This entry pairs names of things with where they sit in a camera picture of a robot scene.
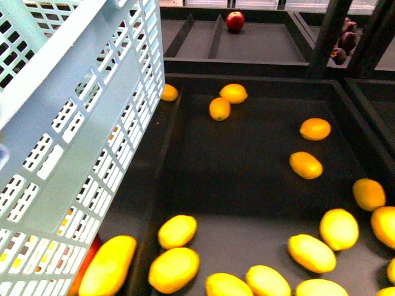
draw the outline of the plastic crate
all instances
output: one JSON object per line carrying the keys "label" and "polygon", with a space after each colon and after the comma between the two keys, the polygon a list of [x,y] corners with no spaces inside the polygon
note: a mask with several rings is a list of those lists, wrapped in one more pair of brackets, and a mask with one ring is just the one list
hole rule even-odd
{"label": "plastic crate", "polygon": [[2,0],[0,32],[0,295],[65,295],[162,95],[159,1]]}

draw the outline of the apple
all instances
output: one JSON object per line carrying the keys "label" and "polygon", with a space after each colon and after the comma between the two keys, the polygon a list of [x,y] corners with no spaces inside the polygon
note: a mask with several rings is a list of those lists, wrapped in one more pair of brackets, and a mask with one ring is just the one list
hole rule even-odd
{"label": "apple", "polygon": [[230,31],[240,32],[244,26],[244,16],[240,11],[234,11],[228,14],[227,27]]}
{"label": "apple", "polygon": [[85,275],[85,272],[88,269],[89,264],[91,264],[91,261],[93,260],[95,254],[100,249],[100,246],[101,246],[101,241],[99,235],[96,235],[80,267],[80,270],[78,270],[78,273],[75,276],[75,279],[73,281],[73,284],[69,292],[67,293],[67,296],[78,296],[78,290],[80,289],[82,278]]}

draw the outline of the yellow lemon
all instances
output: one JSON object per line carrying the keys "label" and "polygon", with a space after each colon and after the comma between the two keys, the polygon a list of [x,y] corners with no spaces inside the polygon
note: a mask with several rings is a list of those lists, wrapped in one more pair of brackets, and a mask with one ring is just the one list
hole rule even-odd
{"label": "yellow lemon", "polygon": [[178,215],[159,229],[159,244],[166,250],[183,247],[195,235],[198,222],[192,216]]}
{"label": "yellow lemon", "polygon": [[250,287],[228,273],[215,273],[206,279],[207,296],[254,296]]}
{"label": "yellow lemon", "polygon": [[152,262],[148,282],[160,293],[174,293],[192,281],[198,273],[199,263],[199,255],[194,250],[168,250]]}
{"label": "yellow lemon", "polygon": [[115,236],[95,254],[83,276],[79,296],[115,295],[125,282],[137,241]]}
{"label": "yellow lemon", "polygon": [[387,267],[387,277],[389,281],[395,285],[395,258],[389,262]]}
{"label": "yellow lemon", "polygon": [[248,97],[244,86],[237,83],[226,85],[221,89],[220,96],[228,100],[231,104],[240,104]]}
{"label": "yellow lemon", "polygon": [[383,186],[375,180],[359,179],[352,186],[352,193],[358,206],[365,211],[372,212],[386,202]]}
{"label": "yellow lemon", "polygon": [[331,133],[331,125],[321,118],[310,118],[302,123],[300,133],[310,141],[324,140]]}
{"label": "yellow lemon", "polygon": [[303,151],[292,153],[289,164],[295,173],[308,180],[318,178],[323,171],[322,164],[313,155]]}
{"label": "yellow lemon", "polygon": [[376,296],[395,296],[395,287],[388,287],[378,291]]}
{"label": "yellow lemon", "polygon": [[291,287],[276,270],[265,265],[256,265],[246,275],[247,285],[255,296],[291,296]]}
{"label": "yellow lemon", "polygon": [[175,101],[177,97],[178,97],[177,88],[175,88],[170,84],[166,84],[161,99],[167,102],[172,102]]}
{"label": "yellow lemon", "polygon": [[349,212],[335,208],[327,211],[322,217],[320,234],[332,250],[346,250],[355,245],[358,240],[358,223]]}
{"label": "yellow lemon", "polygon": [[395,249],[395,207],[380,207],[375,210],[370,224],[377,239]]}
{"label": "yellow lemon", "polygon": [[230,115],[230,103],[228,100],[218,97],[211,101],[209,111],[212,119],[217,121],[225,120]]}
{"label": "yellow lemon", "polygon": [[308,234],[298,234],[288,241],[289,254],[296,262],[314,273],[328,273],[336,267],[333,251]]}
{"label": "yellow lemon", "polygon": [[309,279],[296,287],[295,296],[348,296],[348,293],[327,279]]}

